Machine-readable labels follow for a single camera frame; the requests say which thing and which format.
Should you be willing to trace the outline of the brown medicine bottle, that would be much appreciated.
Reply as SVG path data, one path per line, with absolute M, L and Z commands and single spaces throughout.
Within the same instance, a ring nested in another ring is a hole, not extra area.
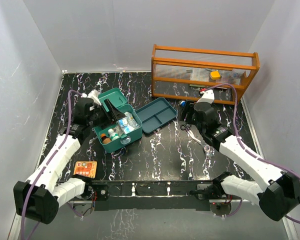
M 104 144 L 104 145 L 109 144 L 111 142 L 111 139 L 105 133 L 102 133 L 100 135 L 100 138 L 101 138 L 102 144 Z

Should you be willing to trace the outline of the clear plastic vial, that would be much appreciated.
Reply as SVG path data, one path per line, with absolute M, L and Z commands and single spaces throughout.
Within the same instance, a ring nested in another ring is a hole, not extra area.
M 126 111 L 124 114 L 126 116 L 127 123 L 128 123 L 129 126 L 135 128 L 135 129 L 139 127 L 139 124 L 137 123 L 137 121 L 133 117 L 132 113 Z

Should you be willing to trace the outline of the black handled scissors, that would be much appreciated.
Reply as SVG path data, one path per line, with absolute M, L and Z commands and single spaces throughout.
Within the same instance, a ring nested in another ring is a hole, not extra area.
M 191 124 L 189 123 L 184 123 L 180 126 L 180 129 L 182 131 L 186 131 L 186 133 L 191 137 L 192 140 L 194 140 L 196 143 L 198 143 L 199 145 L 202 145 L 201 141 L 199 139 L 197 139 L 194 135 L 194 133 L 191 130 Z

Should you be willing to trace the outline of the blue divided tray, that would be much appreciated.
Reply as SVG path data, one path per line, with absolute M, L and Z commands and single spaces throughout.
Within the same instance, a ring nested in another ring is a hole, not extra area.
M 147 135 L 178 116 L 178 111 L 164 97 L 151 101 L 135 112 L 142 122 L 142 131 Z

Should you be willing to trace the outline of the teal medicine kit box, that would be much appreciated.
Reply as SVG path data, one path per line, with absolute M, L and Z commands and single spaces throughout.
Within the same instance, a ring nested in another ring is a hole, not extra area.
M 128 103 L 128 100 L 124 96 L 124 94 L 119 90 L 119 88 L 113 88 L 111 90 L 108 90 L 106 92 L 101 93 L 98 96 L 100 102 L 104 106 L 106 112 L 108 113 L 108 109 L 104 103 L 105 99 L 109 99 L 111 103 L 122 113 L 125 114 L 125 112 L 132 113 L 134 119 L 137 121 L 139 127 L 135 128 L 134 131 L 124 134 L 124 132 L 121 130 L 121 128 L 118 125 L 118 122 L 115 123 L 106 123 L 103 125 L 98 125 L 94 128 L 94 132 L 96 133 L 99 142 L 101 143 L 102 147 L 107 153 L 113 153 L 117 150 L 120 150 L 127 145 L 136 142 L 137 140 L 142 138 L 142 122 L 139 119 L 138 115 L 136 114 L 136 111 L 133 109 L 133 107 Z M 116 139 L 114 141 L 111 141 L 108 144 L 102 144 L 101 141 L 101 134 L 106 134 L 109 137 L 108 129 L 113 129 L 116 133 L 119 135 L 119 139 Z

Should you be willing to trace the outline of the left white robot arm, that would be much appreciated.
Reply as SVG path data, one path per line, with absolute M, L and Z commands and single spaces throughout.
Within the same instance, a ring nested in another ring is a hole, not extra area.
M 13 187 L 16 213 L 43 224 L 51 223 L 61 206 L 80 197 L 83 200 L 93 195 L 93 187 L 86 176 L 75 174 L 58 185 L 58 179 L 72 156 L 95 127 L 108 127 L 125 117 L 119 110 L 122 104 L 105 98 L 97 103 L 92 97 L 80 97 L 68 110 L 67 125 L 59 132 L 54 147 L 46 158 L 25 181 Z

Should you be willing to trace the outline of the white green bottle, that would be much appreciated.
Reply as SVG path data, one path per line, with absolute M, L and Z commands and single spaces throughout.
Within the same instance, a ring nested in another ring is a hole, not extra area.
M 112 128 L 108 129 L 107 132 L 111 141 L 115 141 L 120 138 L 119 134 L 115 132 Z

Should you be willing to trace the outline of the white blue gauze packet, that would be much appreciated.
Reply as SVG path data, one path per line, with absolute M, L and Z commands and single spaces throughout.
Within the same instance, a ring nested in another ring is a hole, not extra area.
M 131 133 L 135 130 L 135 128 L 129 124 L 127 117 L 121 118 L 117 121 L 117 124 L 121 128 L 121 130 L 124 132 L 124 134 Z

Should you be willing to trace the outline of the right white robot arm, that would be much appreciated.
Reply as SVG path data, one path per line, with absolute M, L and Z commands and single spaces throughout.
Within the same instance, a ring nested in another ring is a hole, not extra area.
M 244 180 L 224 172 L 206 188 L 223 199 L 234 195 L 260 207 L 263 213 L 279 221 L 300 204 L 300 180 L 286 170 L 261 161 L 260 155 L 242 143 L 231 128 L 218 119 L 209 102 L 185 101 L 180 119 L 185 121 L 182 130 L 196 127 L 201 134 L 203 147 L 215 149 L 238 164 L 252 180 Z

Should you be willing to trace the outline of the blue white spray bottle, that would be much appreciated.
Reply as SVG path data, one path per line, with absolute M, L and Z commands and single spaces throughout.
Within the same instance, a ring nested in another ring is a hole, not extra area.
M 180 103 L 179 103 L 179 105 L 183 108 L 185 105 L 186 105 L 186 101 L 185 100 L 182 100 Z

